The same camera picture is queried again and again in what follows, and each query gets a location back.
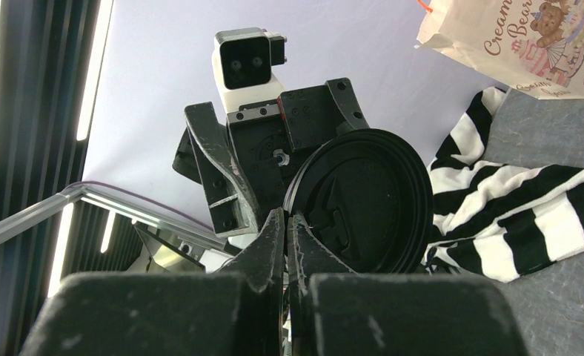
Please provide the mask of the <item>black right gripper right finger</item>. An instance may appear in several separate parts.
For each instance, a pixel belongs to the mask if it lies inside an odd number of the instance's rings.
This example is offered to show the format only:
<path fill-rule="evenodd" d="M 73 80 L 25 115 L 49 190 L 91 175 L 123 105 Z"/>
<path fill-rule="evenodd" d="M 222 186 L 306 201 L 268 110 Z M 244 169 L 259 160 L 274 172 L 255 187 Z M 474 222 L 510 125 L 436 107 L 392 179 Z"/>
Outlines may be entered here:
<path fill-rule="evenodd" d="M 294 355 L 526 355 L 501 291 L 474 275 L 358 274 L 288 220 Z"/>

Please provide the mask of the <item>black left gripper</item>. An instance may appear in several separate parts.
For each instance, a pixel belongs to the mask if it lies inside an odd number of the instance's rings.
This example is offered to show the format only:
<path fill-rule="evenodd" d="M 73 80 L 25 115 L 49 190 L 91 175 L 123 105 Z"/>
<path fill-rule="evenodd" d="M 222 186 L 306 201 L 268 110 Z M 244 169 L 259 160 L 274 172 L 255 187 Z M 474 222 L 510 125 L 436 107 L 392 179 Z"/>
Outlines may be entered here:
<path fill-rule="evenodd" d="M 210 102 L 188 105 L 184 112 L 220 238 L 257 233 L 269 211 L 282 206 L 288 186 L 316 149 L 368 127 L 347 77 L 241 105 L 227 115 L 228 128 Z"/>

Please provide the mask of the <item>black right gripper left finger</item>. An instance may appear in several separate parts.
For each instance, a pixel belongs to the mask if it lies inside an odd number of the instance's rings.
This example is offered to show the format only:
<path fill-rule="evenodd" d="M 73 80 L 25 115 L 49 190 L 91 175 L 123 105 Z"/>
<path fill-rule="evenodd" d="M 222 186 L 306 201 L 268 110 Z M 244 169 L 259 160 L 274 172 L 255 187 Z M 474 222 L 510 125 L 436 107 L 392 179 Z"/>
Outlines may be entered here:
<path fill-rule="evenodd" d="M 23 355 L 280 355 L 285 212 L 213 273 L 66 277 Z"/>

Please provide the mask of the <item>black plastic cup lid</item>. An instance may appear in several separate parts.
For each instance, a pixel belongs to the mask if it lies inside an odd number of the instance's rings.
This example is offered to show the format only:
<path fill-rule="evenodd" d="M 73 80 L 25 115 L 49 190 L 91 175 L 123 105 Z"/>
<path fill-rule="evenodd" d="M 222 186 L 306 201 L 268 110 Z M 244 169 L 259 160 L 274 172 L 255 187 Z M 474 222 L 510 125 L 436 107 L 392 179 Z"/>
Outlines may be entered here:
<path fill-rule="evenodd" d="M 311 233 L 360 273 L 411 273 L 431 236 L 434 199 L 426 167 L 394 133 L 362 129 L 313 152 L 283 202 Z"/>

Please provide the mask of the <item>black white striped cloth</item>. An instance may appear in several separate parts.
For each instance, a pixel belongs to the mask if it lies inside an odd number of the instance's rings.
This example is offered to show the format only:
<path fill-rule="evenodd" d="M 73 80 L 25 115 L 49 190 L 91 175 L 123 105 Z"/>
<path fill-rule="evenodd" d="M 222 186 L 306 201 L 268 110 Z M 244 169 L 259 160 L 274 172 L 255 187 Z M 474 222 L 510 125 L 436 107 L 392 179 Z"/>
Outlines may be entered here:
<path fill-rule="evenodd" d="M 433 226 L 421 263 L 509 283 L 584 252 L 584 168 L 484 159 L 505 92 L 477 93 L 427 171 Z"/>

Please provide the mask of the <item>beige paper gift bag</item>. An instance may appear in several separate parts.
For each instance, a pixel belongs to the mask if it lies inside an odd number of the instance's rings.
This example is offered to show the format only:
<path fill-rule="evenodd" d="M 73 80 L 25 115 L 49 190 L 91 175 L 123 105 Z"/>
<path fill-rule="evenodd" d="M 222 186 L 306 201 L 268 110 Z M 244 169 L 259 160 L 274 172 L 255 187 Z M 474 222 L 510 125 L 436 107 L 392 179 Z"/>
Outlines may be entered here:
<path fill-rule="evenodd" d="M 584 0 L 419 4 L 419 47 L 536 99 L 584 99 Z"/>

